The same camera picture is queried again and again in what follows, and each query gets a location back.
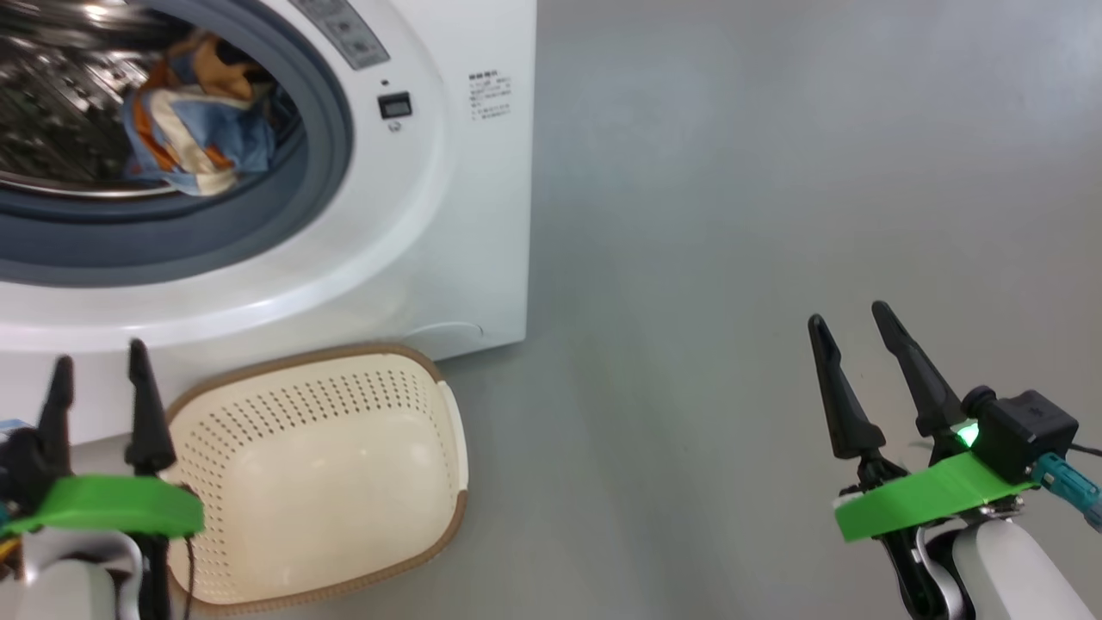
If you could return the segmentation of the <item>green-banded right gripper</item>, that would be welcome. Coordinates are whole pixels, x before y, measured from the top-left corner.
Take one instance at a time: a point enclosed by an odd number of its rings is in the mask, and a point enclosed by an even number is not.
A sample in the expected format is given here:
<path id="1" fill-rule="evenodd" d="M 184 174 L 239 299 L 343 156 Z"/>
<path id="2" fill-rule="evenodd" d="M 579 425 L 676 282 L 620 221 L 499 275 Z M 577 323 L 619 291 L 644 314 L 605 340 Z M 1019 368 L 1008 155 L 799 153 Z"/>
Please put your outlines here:
<path id="1" fill-rule="evenodd" d="M 1017 505 L 1031 479 L 1011 485 L 969 452 L 972 443 L 953 431 L 966 416 L 952 387 L 887 302 L 871 303 L 871 314 L 912 395 L 917 431 L 949 431 L 950 455 L 909 474 L 882 454 L 884 433 L 858 404 L 827 320 L 811 315 L 808 331 L 832 454 L 858 461 L 857 485 L 839 494 L 835 505 L 842 537 L 879 542 L 909 620 L 1038 620 L 1037 542 L 1005 510 Z"/>

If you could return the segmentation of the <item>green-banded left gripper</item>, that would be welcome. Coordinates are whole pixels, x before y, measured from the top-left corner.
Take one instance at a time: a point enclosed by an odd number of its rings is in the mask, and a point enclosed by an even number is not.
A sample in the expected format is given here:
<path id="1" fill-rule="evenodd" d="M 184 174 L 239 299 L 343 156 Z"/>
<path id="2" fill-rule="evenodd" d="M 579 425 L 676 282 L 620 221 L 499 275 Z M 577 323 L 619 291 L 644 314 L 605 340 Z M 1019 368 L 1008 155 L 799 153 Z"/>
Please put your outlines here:
<path id="1" fill-rule="evenodd" d="M 36 431 L 17 429 L 0 440 L 0 537 L 44 527 L 168 539 L 204 531 L 203 502 L 156 477 L 176 463 L 176 448 L 149 350 L 137 338 L 129 342 L 127 377 L 133 385 L 133 431 L 125 463 L 137 476 L 72 474 L 74 363 L 60 356 Z"/>

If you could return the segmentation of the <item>stainless steel washer drum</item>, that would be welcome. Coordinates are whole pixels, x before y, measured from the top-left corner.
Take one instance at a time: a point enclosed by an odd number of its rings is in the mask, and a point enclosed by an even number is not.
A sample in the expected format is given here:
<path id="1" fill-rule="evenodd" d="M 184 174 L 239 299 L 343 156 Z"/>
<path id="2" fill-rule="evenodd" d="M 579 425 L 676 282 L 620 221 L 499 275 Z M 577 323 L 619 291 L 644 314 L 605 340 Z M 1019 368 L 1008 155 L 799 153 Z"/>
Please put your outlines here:
<path id="1" fill-rule="evenodd" d="M 194 30 L 210 31 L 137 0 L 0 0 L 0 187 L 91 200 L 182 193 L 125 178 L 121 105 Z M 299 126 L 282 86 L 270 113 L 279 149 Z"/>

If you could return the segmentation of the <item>grey rubber door gasket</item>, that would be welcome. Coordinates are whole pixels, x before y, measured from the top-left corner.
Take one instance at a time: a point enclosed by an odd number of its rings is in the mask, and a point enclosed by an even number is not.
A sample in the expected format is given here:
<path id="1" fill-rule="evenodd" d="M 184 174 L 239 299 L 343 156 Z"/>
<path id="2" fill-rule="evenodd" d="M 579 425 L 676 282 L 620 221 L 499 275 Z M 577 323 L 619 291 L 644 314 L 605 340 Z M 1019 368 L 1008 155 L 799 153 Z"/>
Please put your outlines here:
<path id="1" fill-rule="evenodd" d="M 328 207 L 353 157 L 353 115 L 336 68 L 295 9 L 273 0 L 137 0 L 228 36 L 271 70 L 299 126 L 276 168 L 212 199 L 71 199 L 0 187 L 0 282 L 58 289 L 155 285 L 270 251 Z"/>

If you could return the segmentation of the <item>white front-load washing machine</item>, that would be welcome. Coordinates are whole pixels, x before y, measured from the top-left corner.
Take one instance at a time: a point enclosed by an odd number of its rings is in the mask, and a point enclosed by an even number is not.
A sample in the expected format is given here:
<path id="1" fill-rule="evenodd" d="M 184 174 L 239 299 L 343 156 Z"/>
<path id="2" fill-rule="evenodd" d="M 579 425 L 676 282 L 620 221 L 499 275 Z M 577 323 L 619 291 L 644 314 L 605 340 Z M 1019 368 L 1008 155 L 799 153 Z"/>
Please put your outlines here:
<path id="1" fill-rule="evenodd" d="M 350 0 L 389 52 L 352 70 L 290 0 L 335 66 L 353 157 L 306 228 L 244 262 L 155 285 L 58 289 L 0 282 L 0 420 L 35 424 L 69 356 L 74 444 L 128 433 L 127 346 L 151 353 L 165 403 L 210 376 L 350 342 L 402 342 L 445 320 L 479 342 L 414 348 L 463 356 L 526 333 L 534 154 L 538 0 Z M 409 91 L 413 115 L 377 97 Z"/>

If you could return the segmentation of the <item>cream perforated laundry basket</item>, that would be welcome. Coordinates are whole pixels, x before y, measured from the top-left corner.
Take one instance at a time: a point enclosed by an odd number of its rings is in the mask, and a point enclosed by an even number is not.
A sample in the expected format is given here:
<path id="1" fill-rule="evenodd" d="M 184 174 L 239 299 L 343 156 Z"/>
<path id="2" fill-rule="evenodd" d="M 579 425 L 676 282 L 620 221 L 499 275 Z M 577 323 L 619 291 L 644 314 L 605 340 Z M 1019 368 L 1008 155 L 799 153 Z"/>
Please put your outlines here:
<path id="1" fill-rule="evenodd" d="M 176 464 L 204 505 L 193 611 L 256 614 L 357 592 L 456 537 L 468 453 L 424 353 L 361 342 L 210 378 L 173 401 Z"/>

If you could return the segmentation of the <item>round drain filter cover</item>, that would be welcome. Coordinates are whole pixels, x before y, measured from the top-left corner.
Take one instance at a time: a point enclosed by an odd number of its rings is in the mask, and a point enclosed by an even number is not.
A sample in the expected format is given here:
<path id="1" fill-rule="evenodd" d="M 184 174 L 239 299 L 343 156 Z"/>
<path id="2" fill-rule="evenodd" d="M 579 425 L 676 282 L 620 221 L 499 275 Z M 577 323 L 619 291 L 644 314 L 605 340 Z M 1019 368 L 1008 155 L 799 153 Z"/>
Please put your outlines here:
<path id="1" fill-rule="evenodd" d="M 408 331 L 401 341 L 411 348 L 430 348 L 430 346 L 479 342 L 483 335 L 483 328 L 476 323 L 445 320 L 430 323 L 430 325 Z"/>

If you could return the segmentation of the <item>grey warning label sticker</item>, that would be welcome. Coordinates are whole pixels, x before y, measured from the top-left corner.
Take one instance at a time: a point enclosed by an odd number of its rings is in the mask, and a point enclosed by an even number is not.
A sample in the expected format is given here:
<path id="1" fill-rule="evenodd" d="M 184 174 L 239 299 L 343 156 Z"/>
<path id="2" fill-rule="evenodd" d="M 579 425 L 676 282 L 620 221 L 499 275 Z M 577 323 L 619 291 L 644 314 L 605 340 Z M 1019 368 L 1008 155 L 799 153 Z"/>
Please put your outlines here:
<path id="1" fill-rule="evenodd" d="M 381 40 L 361 19 L 350 0 L 288 0 L 318 28 L 352 70 L 365 70 L 389 62 Z"/>

